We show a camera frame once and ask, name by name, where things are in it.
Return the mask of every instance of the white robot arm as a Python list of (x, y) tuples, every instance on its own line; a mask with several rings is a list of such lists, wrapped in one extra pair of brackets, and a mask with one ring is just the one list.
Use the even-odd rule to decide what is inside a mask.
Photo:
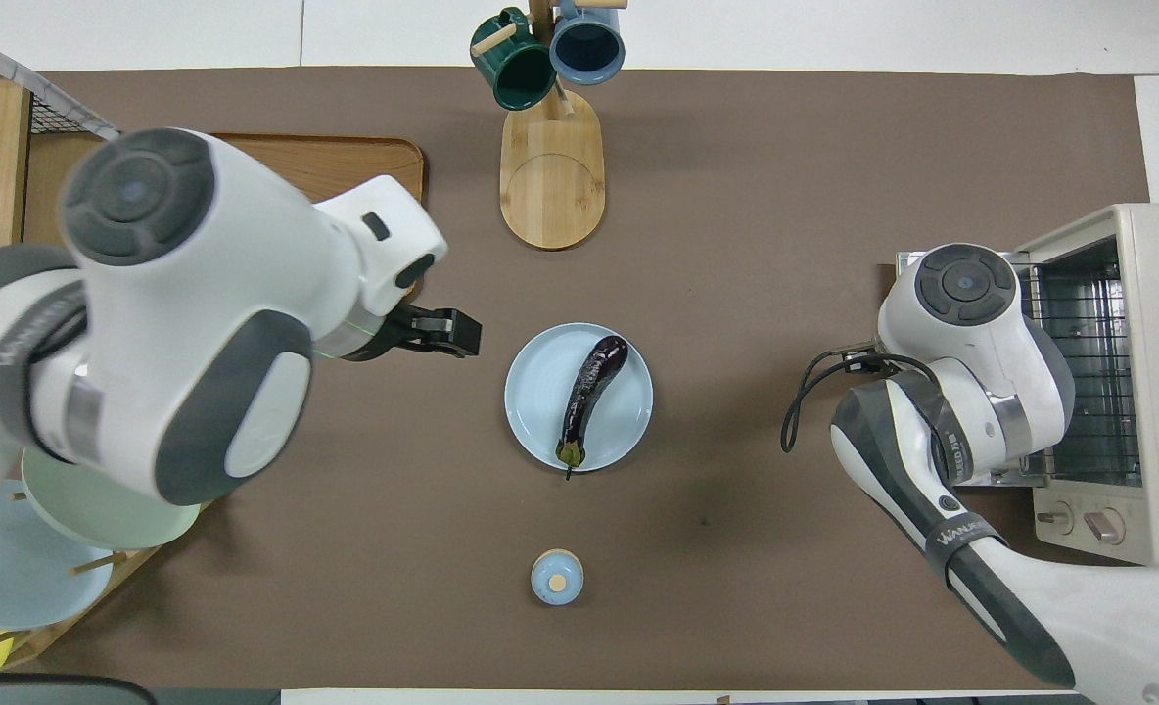
[(283, 450), (315, 354), (480, 349), (472, 318), (404, 303), (449, 247), (391, 177), (311, 204), (225, 141), (153, 129), (79, 166), (60, 224), (70, 253), (0, 249), (0, 481), (32, 445), (216, 500)]
[(949, 489), (1062, 441), (1071, 420), (1066, 362), (1023, 321), (1009, 264), (977, 246), (934, 249), (897, 278), (879, 343), (935, 379), (904, 371), (850, 390), (831, 421), (848, 475), (1037, 677), (1099, 705), (1159, 702), (1159, 567), (1021, 557)]

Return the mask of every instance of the green mug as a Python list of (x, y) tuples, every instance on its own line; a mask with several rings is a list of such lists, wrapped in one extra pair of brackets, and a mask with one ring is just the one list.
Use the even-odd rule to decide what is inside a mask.
[(549, 94), (556, 73), (549, 61), (549, 49), (532, 36), (531, 23), (522, 9), (504, 8), (496, 17), (484, 20), (471, 36), (471, 45), (511, 26), (516, 28), (513, 35), (478, 57), (472, 53), (471, 59), (494, 89), (500, 107), (523, 110)]

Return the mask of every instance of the blue mug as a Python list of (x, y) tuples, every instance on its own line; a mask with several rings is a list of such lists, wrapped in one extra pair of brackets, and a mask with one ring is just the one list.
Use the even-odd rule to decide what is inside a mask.
[(624, 66), (624, 39), (619, 36), (619, 10), (576, 8), (561, 1), (562, 16), (553, 28), (549, 61), (557, 77), (575, 85), (611, 80)]

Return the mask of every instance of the wooden tray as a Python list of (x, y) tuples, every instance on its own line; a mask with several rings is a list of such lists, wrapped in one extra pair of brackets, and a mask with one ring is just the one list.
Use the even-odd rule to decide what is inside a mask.
[[(311, 201), (323, 201), (376, 175), (391, 174), (421, 204), (423, 202), (423, 152), (404, 139), (249, 133), (217, 137), (270, 167)], [(61, 183), (101, 141), (87, 133), (32, 136), (28, 152), (24, 241), (61, 245), (57, 230), (57, 198)]]

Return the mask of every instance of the eggplant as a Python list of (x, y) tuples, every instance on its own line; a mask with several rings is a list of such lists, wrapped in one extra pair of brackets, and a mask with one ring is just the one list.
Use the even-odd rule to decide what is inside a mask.
[(583, 464), (583, 436), (589, 428), (589, 419), (602, 393), (610, 387), (611, 380), (624, 369), (627, 362), (627, 341), (617, 335), (606, 335), (593, 344), (592, 351), (584, 357), (576, 375), (576, 383), (570, 388), (570, 400), (562, 416), (562, 436), (557, 439), (554, 456), (567, 465), (567, 479), (570, 471)]

